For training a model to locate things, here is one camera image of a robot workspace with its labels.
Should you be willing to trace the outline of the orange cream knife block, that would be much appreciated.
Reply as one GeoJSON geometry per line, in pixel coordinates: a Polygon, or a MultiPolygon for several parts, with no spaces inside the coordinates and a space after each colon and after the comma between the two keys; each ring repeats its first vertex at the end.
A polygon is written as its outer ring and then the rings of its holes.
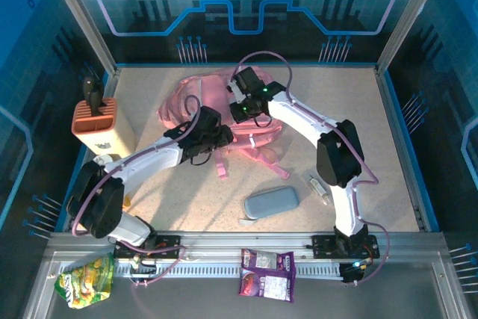
{"type": "Polygon", "coordinates": [[[136,136],[115,98],[104,98],[99,116],[91,114],[85,100],[76,106],[71,132],[96,155],[124,158],[135,150],[136,136]]]}

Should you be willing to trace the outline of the green snack bag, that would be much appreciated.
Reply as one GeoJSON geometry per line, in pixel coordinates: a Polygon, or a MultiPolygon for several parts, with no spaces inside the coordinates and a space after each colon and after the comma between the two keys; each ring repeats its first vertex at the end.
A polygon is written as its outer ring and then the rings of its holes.
{"type": "Polygon", "coordinates": [[[63,272],[55,281],[55,291],[71,309],[83,309],[110,297],[113,276],[114,257],[108,253],[63,272]]]}

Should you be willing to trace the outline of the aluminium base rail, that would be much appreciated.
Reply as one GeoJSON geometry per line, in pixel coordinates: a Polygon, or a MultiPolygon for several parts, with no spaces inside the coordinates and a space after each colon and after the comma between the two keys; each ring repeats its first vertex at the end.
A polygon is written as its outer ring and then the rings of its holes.
{"type": "MultiPolygon", "coordinates": [[[[277,250],[300,251],[311,244],[313,232],[170,232],[178,235],[180,243],[190,250],[226,251],[241,247],[265,248],[277,250]]],[[[444,235],[438,232],[392,232],[389,238],[385,234],[375,232],[381,250],[390,244],[390,255],[401,255],[405,252],[435,253],[446,250],[447,244],[444,235]]],[[[90,235],[74,237],[70,233],[54,233],[51,235],[47,247],[64,251],[99,251],[109,247],[114,242],[111,239],[95,239],[90,235]]]]}

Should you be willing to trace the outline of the aluminium frame post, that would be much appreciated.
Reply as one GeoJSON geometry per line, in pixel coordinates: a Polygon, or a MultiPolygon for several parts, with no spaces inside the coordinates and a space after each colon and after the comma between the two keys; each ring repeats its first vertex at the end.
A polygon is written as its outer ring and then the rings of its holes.
{"type": "Polygon", "coordinates": [[[427,0],[409,0],[376,63],[376,75],[385,74],[427,0]]]}
{"type": "Polygon", "coordinates": [[[83,34],[87,38],[96,57],[109,75],[115,75],[117,72],[116,61],[113,58],[106,42],[104,41],[99,29],[97,28],[93,17],[90,15],[87,7],[82,0],[64,0],[72,15],[74,16],[83,34]]]}

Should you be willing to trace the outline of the clear glue tube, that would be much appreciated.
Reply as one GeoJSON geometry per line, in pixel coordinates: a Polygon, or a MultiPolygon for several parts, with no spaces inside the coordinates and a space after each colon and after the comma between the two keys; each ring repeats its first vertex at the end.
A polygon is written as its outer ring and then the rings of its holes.
{"type": "Polygon", "coordinates": [[[330,199],[328,192],[318,181],[318,179],[313,176],[309,176],[309,184],[312,186],[317,195],[321,198],[324,205],[332,205],[332,200],[330,199]]]}

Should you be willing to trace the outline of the pink backpack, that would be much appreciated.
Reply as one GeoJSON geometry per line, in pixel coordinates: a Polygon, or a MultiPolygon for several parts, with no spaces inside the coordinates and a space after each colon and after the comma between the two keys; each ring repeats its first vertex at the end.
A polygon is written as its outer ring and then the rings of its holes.
{"type": "Polygon", "coordinates": [[[233,142],[214,151],[214,160],[220,179],[228,177],[223,156],[228,152],[238,152],[243,156],[263,164],[282,179],[288,179],[290,173],[279,166],[279,156],[267,146],[277,140],[282,132],[283,123],[272,120],[266,115],[259,115],[253,120],[236,123],[231,115],[229,104],[235,100],[226,87],[232,77],[232,68],[220,69],[203,75],[192,75],[180,80],[172,93],[162,102],[157,110],[158,119],[168,128],[175,128],[190,119],[190,112],[195,112],[195,102],[186,97],[194,95],[202,105],[218,111],[222,123],[233,134],[233,142]]]}

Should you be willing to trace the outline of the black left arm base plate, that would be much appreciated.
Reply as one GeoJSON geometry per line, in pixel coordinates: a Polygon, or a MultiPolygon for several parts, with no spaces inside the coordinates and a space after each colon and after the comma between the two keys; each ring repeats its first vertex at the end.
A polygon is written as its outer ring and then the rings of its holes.
{"type": "Polygon", "coordinates": [[[131,250],[129,247],[117,242],[114,248],[114,258],[131,259],[135,255],[141,258],[149,259],[177,259],[179,250],[172,250],[164,253],[152,253],[152,250],[159,250],[169,247],[177,247],[180,244],[181,237],[179,235],[151,235],[143,244],[140,245],[142,250],[148,250],[148,253],[139,253],[131,250]]]}

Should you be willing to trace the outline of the grey pencil case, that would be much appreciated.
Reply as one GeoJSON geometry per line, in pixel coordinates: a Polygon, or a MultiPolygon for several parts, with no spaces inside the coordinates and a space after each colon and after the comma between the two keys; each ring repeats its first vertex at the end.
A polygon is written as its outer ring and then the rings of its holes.
{"type": "Polygon", "coordinates": [[[239,219],[238,222],[242,226],[252,225],[260,219],[294,210],[299,204],[297,192],[291,186],[255,193],[244,200],[245,218],[239,219]]]}

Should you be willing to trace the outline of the purple snack packet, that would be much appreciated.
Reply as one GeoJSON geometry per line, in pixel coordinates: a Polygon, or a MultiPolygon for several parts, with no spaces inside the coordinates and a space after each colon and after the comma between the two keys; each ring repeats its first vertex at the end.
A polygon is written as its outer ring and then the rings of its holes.
{"type": "Polygon", "coordinates": [[[296,268],[294,253],[273,253],[264,250],[241,250],[241,267],[291,272],[296,268]]]}
{"type": "Polygon", "coordinates": [[[240,287],[242,297],[263,297],[287,303],[294,301],[294,285],[297,271],[240,269],[240,287]]]}

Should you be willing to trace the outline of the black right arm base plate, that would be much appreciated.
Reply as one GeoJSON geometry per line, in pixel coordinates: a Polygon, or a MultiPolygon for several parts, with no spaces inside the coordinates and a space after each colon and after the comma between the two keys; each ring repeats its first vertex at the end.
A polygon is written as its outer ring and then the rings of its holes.
{"type": "Polygon", "coordinates": [[[314,235],[311,250],[315,259],[365,259],[380,258],[376,236],[368,235],[357,247],[346,248],[334,235],[314,235]]]}

